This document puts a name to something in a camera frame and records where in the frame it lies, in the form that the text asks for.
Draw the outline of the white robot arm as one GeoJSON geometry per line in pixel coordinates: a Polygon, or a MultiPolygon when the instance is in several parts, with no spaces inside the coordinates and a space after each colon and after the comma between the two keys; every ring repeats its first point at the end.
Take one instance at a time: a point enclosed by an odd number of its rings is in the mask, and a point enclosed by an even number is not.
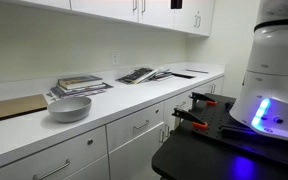
{"type": "Polygon", "coordinates": [[[229,114],[260,135],[288,141],[288,0],[260,0],[247,70],[229,114]]]}

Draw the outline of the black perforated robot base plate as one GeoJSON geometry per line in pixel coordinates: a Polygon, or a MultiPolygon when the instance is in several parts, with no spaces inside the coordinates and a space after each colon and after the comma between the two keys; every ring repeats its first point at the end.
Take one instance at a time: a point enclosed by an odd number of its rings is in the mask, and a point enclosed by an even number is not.
{"type": "Polygon", "coordinates": [[[256,134],[228,111],[234,100],[211,94],[214,105],[193,96],[191,114],[208,127],[195,128],[187,115],[152,158],[164,180],[288,180],[288,141],[256,134]]]}

